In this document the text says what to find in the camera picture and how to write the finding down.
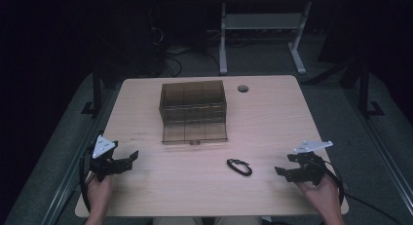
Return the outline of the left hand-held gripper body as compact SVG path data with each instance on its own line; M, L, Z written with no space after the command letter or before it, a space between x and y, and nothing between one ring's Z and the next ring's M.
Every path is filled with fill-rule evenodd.
M99 181L102 181L106 175L121 174L122 172L114 171L114 167L118 162L131 161L130 158L113 159L113 153L117 147L118 142L116 140L109 140L101 134L97 137L90 160L90 171L96 174Z

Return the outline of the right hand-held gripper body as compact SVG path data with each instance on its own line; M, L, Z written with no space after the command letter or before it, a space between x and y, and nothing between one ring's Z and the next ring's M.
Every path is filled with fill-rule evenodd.
M326 166L323 158L318 156L315 151L332 145L331 141L303 140L299 146L295 147L293 154L302 154L304 163L298 164L298 169L291 169L293 174L291 182L312 182L314 185L318 185L325 173Z

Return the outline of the black cable loop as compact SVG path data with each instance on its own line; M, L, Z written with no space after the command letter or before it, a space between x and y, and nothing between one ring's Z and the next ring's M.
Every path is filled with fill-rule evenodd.
M252 175L252 168L247 162L239 159L228 159L226 164L231 170L242 176L249 177Z

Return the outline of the transparent brown plastic box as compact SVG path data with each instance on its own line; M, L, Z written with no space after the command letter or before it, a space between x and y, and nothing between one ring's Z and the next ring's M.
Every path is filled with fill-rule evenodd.
M227 141L227 102L222 80L162 85L160 115L164 144Z

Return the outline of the person's right hand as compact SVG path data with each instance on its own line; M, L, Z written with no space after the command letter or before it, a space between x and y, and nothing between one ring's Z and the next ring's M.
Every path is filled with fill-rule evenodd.
M316 187L304 182L296 182L295 185L325 221L341 216L339 190L330 176L325 175Z

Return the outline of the person's left hand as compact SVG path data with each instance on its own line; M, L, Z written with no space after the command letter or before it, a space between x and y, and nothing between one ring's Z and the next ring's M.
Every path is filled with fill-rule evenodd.
M105 217L113 192L112 179L112 175L107 175L99 181L94 173L88 178L87 197L90 202L90 218Z

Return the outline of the black metal stand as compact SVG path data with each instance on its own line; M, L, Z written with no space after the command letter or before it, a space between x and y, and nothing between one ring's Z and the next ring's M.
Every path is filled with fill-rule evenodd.
M91 115L93 118L96 118L102 107L101 71L98 65L93 69L92 80L93 80L93 100L85 103L83 110L82 110L82 114L88 114L88 115Z
M369 76L370 71L365 56L359 58L360 68L358 84L358 110L365 119L371 116L384 116L385 113L377 101L369 100Z

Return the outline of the metal floor rail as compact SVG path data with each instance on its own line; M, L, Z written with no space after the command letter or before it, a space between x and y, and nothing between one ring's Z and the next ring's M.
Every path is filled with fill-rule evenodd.
M407 178L403 174L395 157L392 155L390 147L386 144L384 137L379 134L372 123L372 117L384 117L385 113L377 101L369 101L363 103L363 95L358 95L355 92L345 90L345 95L357 113L358 119L366 129L369 137L374 143L375 149L382 160L385 169L397 191L405 204L411 217L413 217L413 187L409 184Z
M83 114L83 108L92 102L90 90L78 91L69 104L48 147L46 167L56 187L41 225L56 225L61 213L79 184L79 160L83 152L106 128L119 88L102 89L102 107L94 114Z

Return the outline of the white metal table frame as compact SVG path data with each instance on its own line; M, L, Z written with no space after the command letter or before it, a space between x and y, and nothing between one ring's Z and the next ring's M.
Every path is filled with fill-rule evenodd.
M226 33L228 30L295 30L295 38L287 44L288 50L297 72L301 75L307 73L298 48L314 0L304 0L304 6L301 12L257 14L229 13L227 9L229 1L230 0L223 0L221 4L220 42L218 48L220 75L228 74L226 51Z

